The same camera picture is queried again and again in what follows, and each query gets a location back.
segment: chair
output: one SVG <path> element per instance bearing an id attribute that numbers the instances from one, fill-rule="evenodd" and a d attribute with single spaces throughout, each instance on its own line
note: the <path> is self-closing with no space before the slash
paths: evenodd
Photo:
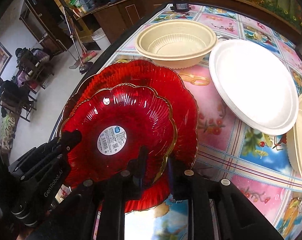
<path id="1" fill-rule="evenodd" d="M 28 98 L 32 100 L 32 104 L 27 103 L 26 100 L 21 100 L 17 98 L 15 95 L 10 93 L 9 91 L 4 90 L 0 96 L 0 106 L 4 107 L 8 111 L 16 114 L 17 116 L 21 117 L 22 119 L 30 122 L 30 112 L 31 110 L 37 110 L 34 106 L 34 103 L 37 101 L 32 96 L 28 95 Z M 26 110 L 26 116 L 22 115 L 22 109 Z"/>
<path id="2" fill-rule="evenodd" d="M 49 62 L 39 62 L 31 51 L 27 51 L 21 57 L 19 64 L 24 64 L 24 72 L 26 73 L 26 76 L 29 77 L 29 80 L 34 81 L 43 89 L 45 89 L 44 83 L 48 76 L 50 74 L 54 76 L 52 71 L 53 66 Z"/>

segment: metal bolt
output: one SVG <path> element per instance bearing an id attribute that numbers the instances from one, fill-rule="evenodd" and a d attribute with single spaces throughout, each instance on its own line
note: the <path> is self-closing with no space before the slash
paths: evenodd
<path id="1" fill-rule="evenodd" d="M 231 182 L 228 180 L 228 179 L 222 179 L 221 180 L 221 183 L 224 185 L 224 186 L 228 186 L 231 184 Z"/>
<path id="2" fill-rule="evenodd" d="M 192 170 L 186 170 L 186 171 L 184 171 L 184 174 L 186 176 L 193 176 L 194 175 L 194 171 L 192 171 Z"/>
<path id="3" fill-rule="evenodd" d="M 130 175 L 130 172 L 128 170 L 121 171 L 121 176 L 122 177 L 127 177 L 129 175 Z"/>
<path id="4" fill-rule="evenodd" d="M 85 180 L 85 181 L 83 182 L 83 185 L 84 185 L 85 187 L 90 187 L 90 186 L 92 186 L 92 184 L 93 184 L 93 180 L 92 180 L 92 179 L 87 179 L 87 180 Z"/>

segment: table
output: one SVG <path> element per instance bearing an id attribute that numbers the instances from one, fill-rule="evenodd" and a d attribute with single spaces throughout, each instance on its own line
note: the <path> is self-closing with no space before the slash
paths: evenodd
<path id="1" fill-rule="evenodd" d="M 249 40 L 270 50 L 291 73 L 298 94 L 302 93 L 302 62 L 294 51 L 295 45 L 280 33 L 254 19 L 224 9 L 194 4 L 188 13 L 174 13 L 170 6 L 172 4 L 159 8 L 152 17 L 142 19 L 122 35 L 104 52 L 86 77 L 117 60 L 146 59 L 134 46 L 135 37 L 146 27 L 170 19 L 189 19 L 208 25 L 220 41 Z M 211 180 L 227 178 L 232 181 L 285 240 L 295 239 L 302 230 L 302 179 L 290 165 L 286 135 L 263 134 L 235 117 L 211 80 L 208 58 L 206 55 L 199 64 L 177 70 L 199 108 L 199 148 L 193 168 Z M 261 94 L 256 99 L 256 107 L 272 107 L 278 93 L 281 91 Z M 262 149 L 268 155 L 261 156 Z M 170 196 L 155 209 L 127 214 L 126 236 L 146 239 L 149 234 L 150 239 L 164 239 L 166 232 L 174 235 L 174 239 L 184 239 L 187 237 L 187 214 L 187 201 L 177 203 Z M 152 227 L 146 233 L 145 225 L 150 223 Z"/>

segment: red scalloped plate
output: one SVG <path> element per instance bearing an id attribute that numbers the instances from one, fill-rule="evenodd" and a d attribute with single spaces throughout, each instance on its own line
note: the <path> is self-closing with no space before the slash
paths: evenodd
<path id="1" fill-rule="evenodd" d="M 147 146 L 144 186 L 149 187 L 162 175 L 177 140 L 170 103 L 150 87 L 131 84 L 99 90 L 77 107 L 62 130 L 82 134 L 68 154 L 71 172 L 65 182 L 70 186 L 110 178 Z"/>
<path id="2" fill-rule="evenodd" d="M 167 98 L 172 105 L 173 119 L 178 129 L 178 139 L 171 154 L 183 161 L 187 167 L 192 167 L 198 151 L 196 132 L 198 106 L 175 71 L 157 66 L 147 60 L 133 60 L 129 63 L 114 63 L 90 78 L 91 82 L 84 90 L 77 105 L 92 97 L 100 89 L 114 87 L 124 82 L 150 86 L 157 91 L 158 95 Z M 86 82 L 80 86 L 78 91 L 83 91 L 82 86 L 86 86 Z M 151 188 L 143 192 L 141 200 L 128 201 L 125 211 L 138 211 L 154 207 L 162 203 L 168 195 L 167 175 L 164 172 Z"/>

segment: tile floor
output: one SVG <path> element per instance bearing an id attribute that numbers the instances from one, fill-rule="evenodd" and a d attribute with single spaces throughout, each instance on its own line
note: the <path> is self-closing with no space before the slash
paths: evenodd
<path id="1" fill-rule="evenodd" d="M 73 47 L 70 48 L 70 51 L 77 58 Z M 98 55 L 90 61 L 94 62 L 101 55 L 101 51 L 97 51 L 97 53 Z M 10 154 L 10 163 L 33 147 L 38 147 L 48 141 L 65 103 L 83 77 L 79 68 L 69 69 L 69 66 L 73 65 L 75 61 L 68 52 L 54 57 L 51 62 L 54 65 L 54 76 L 49 77 L 47 88 L 45 90 L 40 88 L 36 95 L 30 93 L 37 99 L 37 110 L 31 112 L 31 121 L 19 119 Z"/>

